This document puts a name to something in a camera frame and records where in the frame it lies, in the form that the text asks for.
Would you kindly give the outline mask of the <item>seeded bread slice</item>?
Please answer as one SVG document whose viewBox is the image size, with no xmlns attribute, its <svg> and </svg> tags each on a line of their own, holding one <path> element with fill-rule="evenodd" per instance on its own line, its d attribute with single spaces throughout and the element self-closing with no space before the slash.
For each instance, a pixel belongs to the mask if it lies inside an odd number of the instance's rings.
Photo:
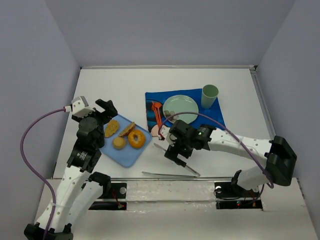
<svg viewBox="0 0 320 240">
<path fill-rule="evenodd" d="M 125 137 L 130 134 L 136 127 L 136 124 L 134 122 L 131 122 L 128 126 L 126 126 L 118 135 L 118 137 Z"/>
</svg>

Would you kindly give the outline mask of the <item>metal tongs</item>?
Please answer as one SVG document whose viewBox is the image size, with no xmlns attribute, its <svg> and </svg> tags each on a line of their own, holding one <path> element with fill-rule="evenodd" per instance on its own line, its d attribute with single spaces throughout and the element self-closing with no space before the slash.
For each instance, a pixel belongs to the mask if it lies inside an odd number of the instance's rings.
<svg viewBox="0 0 320 240">
<path fill-rule="evenodd" d="M 137 160 L 137 172 L 141 176 L 150 176 L 155 178 L 155 174 L 171 175 L 173 178 L 177 175 L 184 176 L 204 176 L 204 170 L 198 161 L 193 158 L 186 159 L 179 155 L 178 157 L 187 163 L 186 167 L 175 164 L 173 161 L 164 157 L 167 143 L 151 142 Z"/>
</svg>

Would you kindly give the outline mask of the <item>glazed bagel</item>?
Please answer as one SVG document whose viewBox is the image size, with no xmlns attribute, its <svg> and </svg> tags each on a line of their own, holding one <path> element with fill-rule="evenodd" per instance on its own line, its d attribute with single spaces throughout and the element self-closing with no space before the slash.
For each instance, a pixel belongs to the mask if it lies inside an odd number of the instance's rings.
<svg viewBox="0 0 320 240">
<path fill-rule="evenodd" d="M 135 149 L 140 149 L 146 142 L 144 133 L 138 129 L 132 130 L 127 139 L 128 143 Z"/>
</svg>

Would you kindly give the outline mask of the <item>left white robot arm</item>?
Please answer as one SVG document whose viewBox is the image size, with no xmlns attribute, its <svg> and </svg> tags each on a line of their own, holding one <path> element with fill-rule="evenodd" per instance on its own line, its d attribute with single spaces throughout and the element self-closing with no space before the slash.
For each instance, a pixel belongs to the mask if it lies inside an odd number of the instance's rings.
<svg viewBox="0 0 320 240">
<path fill-rule="evenodd" d="M 71 240 L 77 221 L 95 200 L 111 188 L 110 176 L 95 172 L 94 168 L 105 145 L 104 126 L 116 117 L 118 111 L 111 100 L 98 99 L 100 112 L 90 108 L 84 96 L 71 101 L 58 112 L 71 113 L 78 123 L 76 141 L 66 162 L 63 177 L 57 187 L 52 185 L 28 162 L 24 152 L 25 132 L 20 140 L 20 154 L 27 167 L 40 178 L 51 192 L 52 199 L 40 217 L 26 226 L 24 235 L 29 240 Z"/>
</svg>

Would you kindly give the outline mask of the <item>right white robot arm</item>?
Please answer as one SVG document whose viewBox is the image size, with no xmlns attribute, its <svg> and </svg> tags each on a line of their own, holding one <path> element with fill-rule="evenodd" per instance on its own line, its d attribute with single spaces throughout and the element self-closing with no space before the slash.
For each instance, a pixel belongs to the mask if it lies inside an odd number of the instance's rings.
<svg viewBox="0 0 320 240">
<path fill-rule="evenodd" d="M 164 156 L 183 167 L 186 163 L 178 156 L 187 159 L 194 150 L 224 152 L 254 161 L 254 167 L 238 170 L 227 184 L 227 190 L 235 196 L 244 196 L 264 184 L 291 185 L 297 155 L 281 136 L 249 138 L 207 124 L 195 128 L 182 120 L 161 127 L 158 136 L 169 143 Z"/>
</svg>

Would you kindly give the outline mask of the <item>oval flat bread slice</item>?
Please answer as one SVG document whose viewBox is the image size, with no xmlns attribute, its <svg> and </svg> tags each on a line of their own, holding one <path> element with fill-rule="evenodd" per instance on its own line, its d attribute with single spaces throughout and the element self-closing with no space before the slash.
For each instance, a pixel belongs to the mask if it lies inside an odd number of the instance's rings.
<svg viewBox="0 0 320 240">
<path fill-rule="evenodd" d="M 104 130 L 104 137 L 109 138 L 113 134 L 115 134 L 120 127 L 120 124 L 117 120 L 110 120 L 109 123 L 106 125 L 106 128 Z"/>
</svg>

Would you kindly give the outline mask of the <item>small round bun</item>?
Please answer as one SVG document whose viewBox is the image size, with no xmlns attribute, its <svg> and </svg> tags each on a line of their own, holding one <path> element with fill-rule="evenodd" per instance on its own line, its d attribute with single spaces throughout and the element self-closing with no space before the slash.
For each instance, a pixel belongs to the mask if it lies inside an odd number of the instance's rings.
<svg viewBox="0 0 320 240">
<path fill-rule="evenodd" d="M 115 137 L 112 141 L 112 146 L 117 150 L 123 149 L 126 146 L 126 144 L 127 142 L 123 137 Z"/>
</svg>

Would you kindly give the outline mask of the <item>blue patterned cloth mat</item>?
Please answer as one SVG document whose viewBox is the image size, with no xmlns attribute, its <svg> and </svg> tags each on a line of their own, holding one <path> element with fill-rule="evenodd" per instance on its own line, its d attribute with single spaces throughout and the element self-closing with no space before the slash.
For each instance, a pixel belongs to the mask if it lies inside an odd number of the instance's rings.
<svg viewBox="0 0 320 240">
<path fill-rule="evenodd" d="M 160 107 L 160 114 L 161 114 L 161 121 L 163 122 L 167 116 L 163 114 L 163 105 L 167 99 L 169 99 L 172 96 L 177 95 L 185 95 L 190 98 L 192 98 L 197 106 L 198 106 L 198 112 L 200 114 L 204 114 L 220 124 L 225 126 L 223 114 L 220 108 L 219 100 L 216 98 L 213 105 L 209 109 L 205 109 L 201 106 L 201 96 L 202 96 L 202 89 L 196 88 L 196 89 L 186 89 L 186 90 L 174 90 L 174 91 L 163 91 L 163 92 L 146 92 L 145 93 L 145 107 L 146 107 L 146 119 L 147 119 L 147 128 L 148 131 L 151 133 L 153 137 L 156 137 L 158 134 L 158 124 L 155 116 L 155 112 L 152 110 L 153 103 L 159 102 L 161 104 Z M 213 123 L 211 120 L 198 116 L 193 114 L 183 114 L 175 116 L 175 120 L 183 120 L 187 123 L 187 120 L 184 120 L 184 118 L 193 117 L 195 120 L 193 122 L 190 122 L 189 124 L 195 128 L 198 128 L 201 124 L 207 124 L 212 125 L 215 127 L 219 126 L 215 123 Z"/>
</svg>

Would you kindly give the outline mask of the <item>light green plate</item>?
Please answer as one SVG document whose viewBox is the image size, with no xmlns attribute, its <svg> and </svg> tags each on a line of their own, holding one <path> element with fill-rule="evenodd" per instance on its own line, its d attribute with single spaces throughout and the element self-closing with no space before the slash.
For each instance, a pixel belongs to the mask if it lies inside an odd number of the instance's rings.
<svg viewBox="0 0 320 240">
<path fill-rule="evenodd" d="M 172 124 L 177 120 L 182 120 L 185 123 L 190 124 L 197 119 L 197 114 L 172 115 L 182 112 L 198 113 L 199 108 L 197 103 L 191 97 L 187 95 L 174 95 L 164 102 L 162 112 L 164 117 L 169 118 L 168 121 Z"/>
</svg>

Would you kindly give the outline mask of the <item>light green cup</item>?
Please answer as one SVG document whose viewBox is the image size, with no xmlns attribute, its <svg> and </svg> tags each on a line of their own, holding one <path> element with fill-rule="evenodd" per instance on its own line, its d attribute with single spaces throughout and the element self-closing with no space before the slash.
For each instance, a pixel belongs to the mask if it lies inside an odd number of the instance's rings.
<svg viewBox="0 0 320 240">
<path fill-rule="evenodd" d="M 209 109 L 217 99 L 219 90 L 215 85 L 207 84 L 202 88 L 201 106 Z"/>
</svg>

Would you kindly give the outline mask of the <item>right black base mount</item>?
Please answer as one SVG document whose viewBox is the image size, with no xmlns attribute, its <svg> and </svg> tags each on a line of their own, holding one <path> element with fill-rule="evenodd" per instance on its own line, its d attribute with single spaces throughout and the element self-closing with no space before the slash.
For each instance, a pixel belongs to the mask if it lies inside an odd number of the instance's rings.
<svg viewBox="0 0 320 240">
<path fill-rule="evenodd" d="M 232 186 L 231 182 L 216 182 L 213 194 L 217 210 L 263 209 L 261 192 L 257 188 L 245 190 Z"/>
</svg>

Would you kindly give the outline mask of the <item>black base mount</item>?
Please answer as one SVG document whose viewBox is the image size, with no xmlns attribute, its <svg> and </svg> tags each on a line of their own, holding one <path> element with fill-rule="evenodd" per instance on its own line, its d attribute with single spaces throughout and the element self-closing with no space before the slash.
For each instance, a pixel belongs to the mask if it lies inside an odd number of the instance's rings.
<svg viewBox="0 0 320 240">
<path fill-rule="evenodd" d="M 113 182 L 109 190 L 103 190 L 102 195 L 91 205 L 92 211 L 125 211 L 127 209 L 127 184 Z"/>
<path fill-rule="evenodd" d="M 261 192 L 257 188 L 245 190 L 232 186 L 231 182 L 216 182 L 213 194 L 217 210 L 263 209 Z"/>
</svg>

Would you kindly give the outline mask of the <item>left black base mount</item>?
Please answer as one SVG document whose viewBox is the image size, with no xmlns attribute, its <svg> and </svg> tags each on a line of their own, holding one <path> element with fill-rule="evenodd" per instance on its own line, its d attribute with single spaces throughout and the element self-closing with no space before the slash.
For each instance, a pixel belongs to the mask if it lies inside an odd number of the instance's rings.
<svg viewBox="0 0 320 240">
<path fill-rule="evenodd" d="M 102 195 L 91 205 L 92 211 L 125 211 L 127 209 L 127 184 L 113 182 L 109 190 L 103 190 Z"/>
</svg>

